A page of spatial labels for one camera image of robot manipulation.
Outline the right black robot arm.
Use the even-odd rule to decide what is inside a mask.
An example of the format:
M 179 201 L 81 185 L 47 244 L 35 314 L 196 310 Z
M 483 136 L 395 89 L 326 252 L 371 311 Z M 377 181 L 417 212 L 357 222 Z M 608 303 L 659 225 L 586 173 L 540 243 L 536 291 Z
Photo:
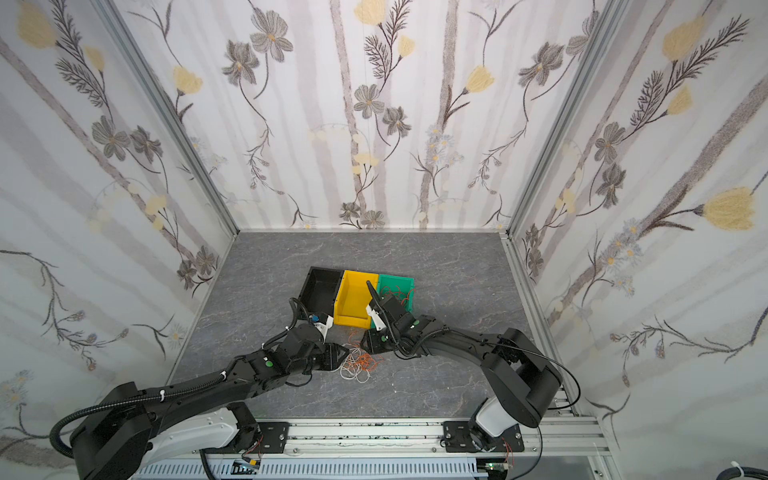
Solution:
M 399 299 L 379 295 L 370 282 L 366 287 L 371 295 L 366 311 L 375 327 L 364 334 L 361 348 L 369 355 L 392 352 L 402 360 L 445 356 L 479 367 L 490 385 L 493 395 L 465 425 L 444 429 L 448 451 L 498 451 L 516 427 L 536 429 L 553 409 L 565 367 L 520 330 L 481 334 L 452 328 L 431 316 L 413 316 Z

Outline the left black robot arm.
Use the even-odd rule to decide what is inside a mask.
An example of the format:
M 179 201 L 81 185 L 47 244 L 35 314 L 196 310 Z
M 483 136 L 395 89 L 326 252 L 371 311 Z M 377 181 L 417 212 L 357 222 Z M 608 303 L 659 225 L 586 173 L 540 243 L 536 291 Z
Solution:
M 326 340 L 321 323 L 298 299 L 289 303 L 290 325 L 260 349 L 192 380 L 146 389 L 119 385 L 100 403 L 58 420 L 48 434 L 52 448 L 74 460 L 82 479 L 128 479 L 159 452 L 161 436 L 216 411 L 228 420 L 229 436 L 218 443 L 205 439 L 201 449 L 244 448 L 257 429 L 245 400 L 289 385 L 293 375 L 334 371 L 349 355 L 348 348 Z

